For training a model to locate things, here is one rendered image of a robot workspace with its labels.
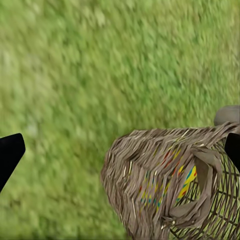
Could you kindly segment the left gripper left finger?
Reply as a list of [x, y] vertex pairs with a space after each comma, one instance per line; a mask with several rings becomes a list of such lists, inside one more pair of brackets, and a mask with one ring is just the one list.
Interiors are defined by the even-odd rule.
[[0, 192], [26, 152], [21, 133], [0, 138]]

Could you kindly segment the wicker basket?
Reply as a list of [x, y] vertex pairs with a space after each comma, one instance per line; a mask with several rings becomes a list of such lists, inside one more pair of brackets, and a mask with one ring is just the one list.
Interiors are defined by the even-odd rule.
[[[104, 156], [100, 183], [132, 240], [170, 240], [170, 232], [177, 240], [217, 240], [222, 232], [223, 240], [229, 224], [227, 240], [240, 239], [240, 173], [229, 156], [228, 165], [223, 159], [230, 133], [240, 135], [240, 121], [135, 129], [113, 142]], [[194, 167], [191, 189], [198, 192], [177, 201]]]

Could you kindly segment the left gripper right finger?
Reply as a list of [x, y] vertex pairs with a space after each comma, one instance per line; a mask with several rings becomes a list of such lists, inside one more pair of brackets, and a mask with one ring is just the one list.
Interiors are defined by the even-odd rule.
[[229, 133], [226, 137], [225, 148], [227, 156], [230, 157], [237, 172], [240, 174], [240, 134]]

